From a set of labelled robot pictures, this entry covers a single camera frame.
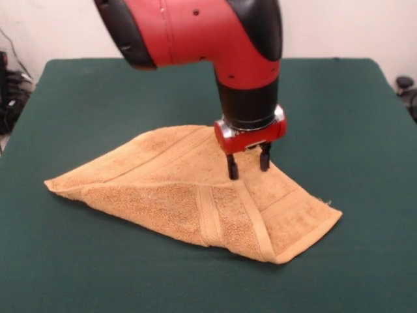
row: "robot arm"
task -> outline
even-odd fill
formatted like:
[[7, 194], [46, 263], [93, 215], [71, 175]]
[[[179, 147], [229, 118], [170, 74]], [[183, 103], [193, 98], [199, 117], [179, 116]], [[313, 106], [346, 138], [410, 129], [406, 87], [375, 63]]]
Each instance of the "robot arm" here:
[[277, 105], [282, 52], [276, 0], [94, 0], [118, 49], [134, 68], [211, 61], [223, 117], [214, 129], [238, 178], [233, 154], [271, 143], [286, 131]]

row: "green tablecloth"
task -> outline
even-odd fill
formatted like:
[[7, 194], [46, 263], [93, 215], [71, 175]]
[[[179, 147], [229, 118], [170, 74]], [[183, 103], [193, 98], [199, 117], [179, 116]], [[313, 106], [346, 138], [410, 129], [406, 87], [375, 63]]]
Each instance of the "green tablecloth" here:
[[344, 212], [283, 266], [187, 245], [50, 194], [154, 128], [221, 115], [210, 64], [48, 63], [0, 159], [0, 312], [415, 312], [417, 128], [370, 60], [286, 59], [272, 159]]

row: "terry cloth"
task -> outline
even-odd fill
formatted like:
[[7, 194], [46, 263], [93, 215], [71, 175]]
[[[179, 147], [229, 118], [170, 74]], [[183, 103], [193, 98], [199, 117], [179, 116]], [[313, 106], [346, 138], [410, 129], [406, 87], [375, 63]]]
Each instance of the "terry cloth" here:
[[235, 155], [231, 181], [212, 127], [159, 128], [59, 177], [51, 192], [144, 228], [263, 262], [286, 263], [328, 233], [342, 212], [315, 198], [260, 149]]

